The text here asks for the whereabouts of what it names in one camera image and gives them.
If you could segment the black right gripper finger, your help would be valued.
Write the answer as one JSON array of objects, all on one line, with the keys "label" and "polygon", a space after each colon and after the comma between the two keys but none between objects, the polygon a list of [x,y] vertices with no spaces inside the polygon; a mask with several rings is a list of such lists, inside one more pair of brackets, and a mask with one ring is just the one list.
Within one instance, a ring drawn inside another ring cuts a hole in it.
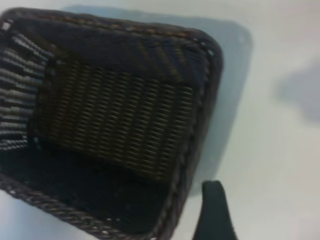
[{"label": "black right gripper finger", "polygon": [[202,205],[194,240],[237,240],[227,197],[218,180],[202,183]]}]

